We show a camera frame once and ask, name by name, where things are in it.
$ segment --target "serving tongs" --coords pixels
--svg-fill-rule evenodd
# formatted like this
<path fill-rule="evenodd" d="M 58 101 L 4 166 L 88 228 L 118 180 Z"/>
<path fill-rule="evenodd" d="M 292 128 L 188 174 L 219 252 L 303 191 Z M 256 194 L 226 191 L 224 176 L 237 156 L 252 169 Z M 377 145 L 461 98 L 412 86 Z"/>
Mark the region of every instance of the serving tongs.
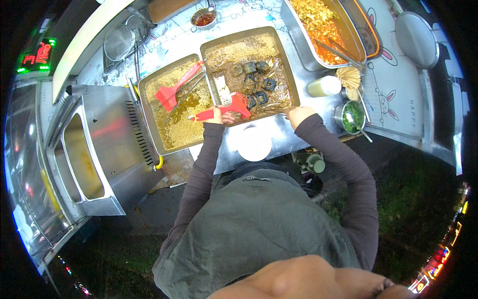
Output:
<path fill-rule="evenodd" d="M 284 109 L 279 108 L 279 107 L 277 109 L 274 109 L 274 107 L 271 107 L 271 106 L 279 105 L 279 104 L 280 103 L 272 103 L 272 104 L 266 105 L 264 107 L 257 107 L 256 109 L 260 110 L 260 111 L 263 111 L 263 112 L 273 112 L 273 113 L 277 113 L 278 115 L 285 115 Z"/>
<path fill-rule="evenodd" d="M 329 47 L 328 45 L 326 45 L 325 43 L 323 42 L 320 42 L 318 41 L 317 39 L 314 39 L 315 40 L 315 43 L 317 44 L 317 46 L 320 46 L 330 52 L 332 52 L 333 54 L 339 56 L 340 58 L 344 59 L 345 61 L 348 61 L 348 63 L 354 67 L 356 67 L 358 70 L 362 70 L 365 68 L 365 65 L 363 65 L 363 63 L 361 63 L 360 61 L 358 61 L 357 59 L 355 59 L 352 54 L 350 54 L 349 51 L 347 51 L 346 49 L 344 49 L 341 45 L 339 45 L 336 41 L 334 41 L 333 39 L 331 39 L 330 37 L 328 38 L 330 43 L 337 47 L 340 51 L 337 51 L 336 49 L 332 48 L 332 47 Z"/>
<path fill-rule="evenodd" d="M 204 76 L 206 75 L 206 72 L 203 70 L 199 73 L 197 73 L 194 77 L 192 77 L 188 82 L 186 82 L 184 84 L 184 86 L 186 86 L 187 84 L 189 84 L 190 82 L 194 81 L 194 79 L 196 79 L 197 77 L 199 77 L 199 79 L 192 85 L 192 87 L 183 95 L 183 97 L 178 101 L 178 103 L 176 104 L 176 106 L 174 106 L 171 111 L 169 111 L 169 115 L 168 117 L 163 121 L 163 125 L 165 125 L 169 119 L 171 118 L 171 116 L 173 115 L 173 112 L 174 110 L 176 110 L 176 108 L 179 107 L 179 105 L 186 99 L 187 95 L 191 93 L 191 91 L 193 91 L 193 89 L 196 87 L 196 85 L 198 85 L 198 83 L 202 80 L 202 78 L 204 78 Z"/>

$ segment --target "dark long sleeve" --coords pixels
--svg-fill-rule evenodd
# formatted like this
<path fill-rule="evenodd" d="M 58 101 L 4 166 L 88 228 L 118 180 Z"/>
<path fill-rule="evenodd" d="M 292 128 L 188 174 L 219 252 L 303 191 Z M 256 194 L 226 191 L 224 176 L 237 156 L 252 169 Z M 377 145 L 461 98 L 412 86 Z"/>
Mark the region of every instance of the dark long sleeve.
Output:
<path fill-rule="evenodd" d="M 179 212 L 173 228 L 161 245 L 160 255 L 178 238 L 181 238 L 190 221 L 209 200 L 217 155 L 222 143 L 224 125 L 204 123 L 204 144 L 194 162 L 193 170 L 179 202 Z"/>
<path fill-rule="evenodd" d="M 349 236 L 358 260 L 365 270 L 371 270 L 377 255 L 379 223 L 375 180 L 368 166 L 348 146 L 340 142 L 314 114 L 305 119 L 295 134 L 324 154 L 334 163 L 348 186 L 342 227 Z"/>

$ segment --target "metal tray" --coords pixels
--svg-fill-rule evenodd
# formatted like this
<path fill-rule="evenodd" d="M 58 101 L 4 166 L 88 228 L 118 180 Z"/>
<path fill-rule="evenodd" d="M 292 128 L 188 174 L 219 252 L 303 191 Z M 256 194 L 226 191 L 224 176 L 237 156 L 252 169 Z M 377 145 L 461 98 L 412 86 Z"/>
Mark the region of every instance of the metal tray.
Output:
<path fill-rule="evenodd" d="M 340 30 L 345 49 L 358 61 L 365 63 L 367 54 L 362 40 L 342 4 L 340 4 L 338 0 L 322 0 L 322 2 L 338 16 L 338 19 L 335 20 L 335 25 L 337 29 Z M 287 30 L 292 37 L 302 64 L 306 69 L 310 71 L 324 71 L 348 66 L 348 64 L 331 66 L 319 58 L 299 16 L 295 13 L 288 0 L 282 0 L 281 17 L 287 26 Z"/>
<path fill-rule="evenodd" d="M 237 39 L 241 39 L 241 38 L 244 38 L 244 37 L 263 34 L 263 33 L 269 33 L 273 36 L 274 41 L 275 41 L 275 45 L 277 46 L 277 49 L 279 51 L 279 58 L 282 62 L 282 67 L 284 69 L 284 72 L 285 72 L 285 75 L 286 75 L 286 78 L 287 78 L 287 81 L 288 81 L 288 86 L 289 86 L 289 90 L 291 92 L 293 105 L 294 106 L 300 106 L 299 93 L 297 92 L 297 87 L 295 85 L 294 76 L 292 74 L 292 69 L 291 69 L 291 66 L 289 64 L 289 59 L 287 58 L 287 54 L 285 53 L 284 47 L 281 43 L 281 40 L 279 39 L 279 35 L 277 34 L 277 31 L 273 27 L 267 26 L 267 27 L 259 27 L 259 28 L 244 30 L 244 31 L 229 34 L 229 35 L 214 39 L 212 41 L 209 41 L 207 43 L 204 43 L 204 44 L 201 45 L 201 48 L 200 48 L 201 56 L 207 58 L 206 51 L 208 49 L 212 48 L 212 47 L 217 46 L 217 45 L 224 44 L 224 43 L 231 42 L 231 41 L 235 41 Z M 208 64 L 210 64 L 210 63 L 211 63 L 210 60 L 207 60 L 205 62 L 206 75 L 207 75 L 207 78 L 209 80 L 211 94 L 213 95 L 213 102 L 216 104 L 216 103 L 220 103 L 221 100 L 219 98 L 219 93 L 217 91 L 216 83 L 215 83 L 214 78 L 211 75 L 210 69 L 208 67 Z M 273 114 L 273 113 L 266 114 L 266 115 L 263 115 L 263 116 L 260 116 L 260 117 L 257 117 L 257 118 L 241 120 L 241 121 L 236 120 L 233 124 L 227 125 L 227 127 L 235 126 L 235 125 L 245 123 L 245 122 L 251 122 L 251 121 L 262 119 L 262 118 L 269 117 L 269 116 L 272 116 L 272 115 L 275 115 L 275 114 Z"/>
<path fill-rule="evenodd" d="M 148 83 L 149 81 L 151 81 L 153 79 L 156 79 L 156 77 L 158 77 L 158 75 L 160 75 L 160 74 L 162 74 L 166 71 L 169 71 L 169 70 L 171 70 L 171 69 L 173 69 L 173 68 L 175 68 L 175 67 L 177 67 L 177 66 L 179 66 L 179 65 L 181 65 L 181 64 L 183 64 L 183 63 L 185 63 L 185 62 L 187 62 L 187 61 L 189 61 L 193 58 L 197 58 L 198 60 L 201 60 L 199 58 L 198 54 L 188 55 L 186 57 L 183 57 L 179 60 L 174 61 L 173 63 L 168 64 L 165 67 L 162 67 L 162 68 L 158 69 L 157 71 L 148 75 L 146 78 L 142 79 L 138 83 L 138 90 L 140 92 L 140 98 L 141 98 L 141 107 L 142 107 L 142 110 L 143 110 L 143 115 L 144 115 L 144 120 L 146 122 L 148 135 L 149 135 L 149 137 L 152 141 L 152 144 L 154 146 L 154 149 L 155 149 L 155 151 L 158 155 L 164 156 L 164 155 L 171 154 L 171 153 L 174 153 L 174 152 L 177 152 L 177 151 L 181 151 L 181 150 L 187 149 L 191 146 L 203 143 L 203 140 L 199 140 L 199 141 L 196 141 L 196 142 L 193 142 L 193 143 L 189 143 L 189 144 L 174 148 L 172 150 L 166 150 L 164 145 L 163 145 L 163 142 L 161 140 L 161 137 L 159 135 L 159 131 L 158 131 L 158 127 L 156 125 L 156 120 L 154 119 L 154 114 L 153 114 L 153 111 L 152 111 L 152 107 L 151 107 L 151 104 L 147 100 L 147 94 L 146 94 L 146 83 Z"/>

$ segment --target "person's hand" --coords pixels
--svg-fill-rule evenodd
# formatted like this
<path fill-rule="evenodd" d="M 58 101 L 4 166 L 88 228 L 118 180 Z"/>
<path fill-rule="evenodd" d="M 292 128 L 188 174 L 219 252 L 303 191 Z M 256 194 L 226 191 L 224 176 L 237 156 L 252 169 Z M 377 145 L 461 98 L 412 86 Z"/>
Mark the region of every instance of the person's hand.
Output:
<path fill-rule="evenodd" d="M 287 118 L 291 121 L 291 126 L 294 131 L 307 117 L 315 114 L 314 109 L 310 107 L 291 107 L 287 108 L 284 112 Z"/>
<path fill-rule="evenodd" d="M 204 122 L 208 122 L 208 123 L 218 123 L 218 124 L 226 124 L 226 123 L 233 123 L 235 121 L 235 118 L 234 116 L 232 116 L 231 112 L 225 112 L 225 113 L 221 113 L 221 109 L 219 108 L 223 108 L 225 107 L 225 105 L 217 105 L 217 106 L 213 106 L 210 108 L 210 110 L 214 110 L 214 118 L 211 118 L 211 119 L 208 119 L 208 120 L 205 120 Z"/>

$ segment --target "wire mesh strainer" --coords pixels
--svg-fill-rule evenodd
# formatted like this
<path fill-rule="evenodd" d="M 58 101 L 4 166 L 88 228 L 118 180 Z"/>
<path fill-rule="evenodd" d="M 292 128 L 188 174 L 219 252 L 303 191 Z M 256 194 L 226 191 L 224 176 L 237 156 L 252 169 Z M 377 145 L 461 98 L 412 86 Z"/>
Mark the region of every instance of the wire mesh strainer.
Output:
<path fill-rule="evenodd" d="M 134 32 L 125 24 L 118 24 L 106 35 L 105 55 L 112 61 L 124 59 L 134 47 Z"/>

